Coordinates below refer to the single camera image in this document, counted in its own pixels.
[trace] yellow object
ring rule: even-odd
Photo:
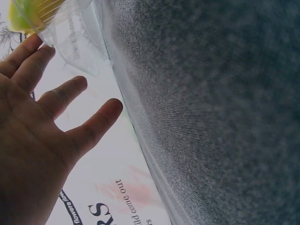
[[[52,22],[65,0],[14,0],[8,12],[9,28],[15,32],[33,34]]]

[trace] gray fabric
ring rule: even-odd
[[[174,224],[300,224],[299,1],[99,4]]]

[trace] fingertip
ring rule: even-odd
[[[84,90],[88,87],[88,81],[84,76],[76,76],[73,78],[78,84],[80,85],[80,88],[83,88]]]
[[[113,105],[115,111],[118,111],[121,114],[124,106],[120,100],[118,100],[116,98],[111,98],[108,100],[108,102],[109,102],[109,104]]]
[[[40,49],[46,50],[49,53],[49,55],[51,56],[51,58],[53,58],[55,56],[56,50],[53,47],[50,47],[48,45],[43,45]]]

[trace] knuckle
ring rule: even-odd
[[[82,129],[86,133],[86,136],[89,137],[90,143],[93,146],[95,146],[96,145],[96,134],[95,134],[95,132],[87,124],[83,124]]]
[[[52,92],[58,96],[59,100],[65,102],[65,103],[68,102],[68,95],[66,94],[66,92],[63,89],[56,88],[56,89],[53,89]]]

